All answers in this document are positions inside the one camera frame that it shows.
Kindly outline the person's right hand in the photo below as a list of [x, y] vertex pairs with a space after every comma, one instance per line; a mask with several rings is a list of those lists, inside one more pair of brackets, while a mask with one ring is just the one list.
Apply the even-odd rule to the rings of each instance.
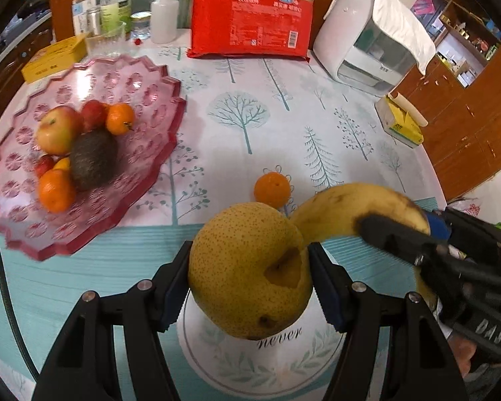
[[457, 362], [463, 378], [466, 378], [471, 370], [471, 360], [477, 350], [477, 345], [462, 337], [460, 334], [452, 333], [448, 337], [449, 346]]

